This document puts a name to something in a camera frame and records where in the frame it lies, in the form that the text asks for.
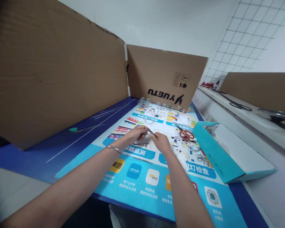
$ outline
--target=forearm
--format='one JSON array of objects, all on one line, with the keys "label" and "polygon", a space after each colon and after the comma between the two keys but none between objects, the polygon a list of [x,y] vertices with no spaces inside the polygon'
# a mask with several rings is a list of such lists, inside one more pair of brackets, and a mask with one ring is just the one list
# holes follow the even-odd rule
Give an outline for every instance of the forearm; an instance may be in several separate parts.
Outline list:
[{"label": "forearm", "polygon": [[[121,151],[130,144],[126,137],[111,146]],[[42,194],[15,212],[2,227],[61,227],[91,196],[120,153],[105,148],[70,171]]]},{"label": "forearm", "polygon": [[203,201],[174,153],[165,153],[177,227],[214,227]]}]

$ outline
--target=white wall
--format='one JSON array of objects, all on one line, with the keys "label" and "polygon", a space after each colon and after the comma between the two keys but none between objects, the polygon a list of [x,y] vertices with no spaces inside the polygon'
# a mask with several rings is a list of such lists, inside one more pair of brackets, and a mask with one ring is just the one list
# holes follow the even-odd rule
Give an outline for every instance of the white wall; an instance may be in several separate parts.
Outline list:
[{"label": "white wall", "polygon": [[285,72],[285,0],[241,0],[201,83],[228,72]]},{"label": "white wall", "polygon": [[280,27],[267,51],[263,51],[249,72],[285,72],[285,26]]},{"label": "white wall", "polygon": [[60,0],[127,44],[210,57],[237,0]]}]

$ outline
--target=silver bracelet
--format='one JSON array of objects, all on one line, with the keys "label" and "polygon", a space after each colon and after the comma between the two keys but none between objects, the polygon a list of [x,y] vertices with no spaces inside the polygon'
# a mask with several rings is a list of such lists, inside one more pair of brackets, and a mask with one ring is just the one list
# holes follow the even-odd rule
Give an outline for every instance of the silver bracelet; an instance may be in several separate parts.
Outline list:
[{"label": "silver bracelet", "polygon": [[107,147],[107,148],[114,149],[114,150],[117,150],[120,154],[123,153],[121,150],[119,150],[119,149],[117,149],[117,148],[115,148],[115,147],[113,147],[113,146],[106,146],[106,147]]}]

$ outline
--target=green pushpin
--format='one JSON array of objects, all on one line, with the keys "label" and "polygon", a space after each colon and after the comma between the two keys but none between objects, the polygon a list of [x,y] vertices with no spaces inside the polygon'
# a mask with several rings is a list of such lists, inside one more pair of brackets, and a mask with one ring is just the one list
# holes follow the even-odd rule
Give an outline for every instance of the green pushpin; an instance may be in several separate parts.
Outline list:
[{"label": "green pushpin", "polygon": [[76,132],[78,130],[78,128],[70,128],[69,131],[70,132]]}]

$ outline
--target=blue table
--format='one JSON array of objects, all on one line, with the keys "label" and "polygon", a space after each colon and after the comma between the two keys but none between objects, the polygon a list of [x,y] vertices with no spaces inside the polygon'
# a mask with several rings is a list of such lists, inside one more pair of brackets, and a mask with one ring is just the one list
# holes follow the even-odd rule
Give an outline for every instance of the blue table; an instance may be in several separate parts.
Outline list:
[{"label": "blue table", "polygon": [[[118,107],[122,107],[121,109],[116,109],[115,111],[112,111],[109,114],[97,119],[87,118],[74,126],[69,127],[76,127],[78,130],[81,130],[100,125],[97,128],[92,128],[78,133],[70,133],[68,128],[27,149],[26,151],[21,151],[12,144],[1,147],[0,168],[53,184],[56,181],[54,176],[57,172],[59,172],[66,164],[76,157],[92,141],[94,141],[98,136],[109,129],[116,121],[123,117],[123,115],[136,106],[136,104],[137,99],[128,97],[105,109],[104,111],[112,110]],[[195,105],[193,103],[191,105],[193,105],[199,121],[204,121]],[[246,191],[244,185],[242,183],[234,183],[229,184],[229,188],[232,191],[247,226],[268,227],[255,203]],[[131,207],[99,194],[94,193],[92,197],[149,216],[164,219],[157,215],[142,211],[138,208]]]}]

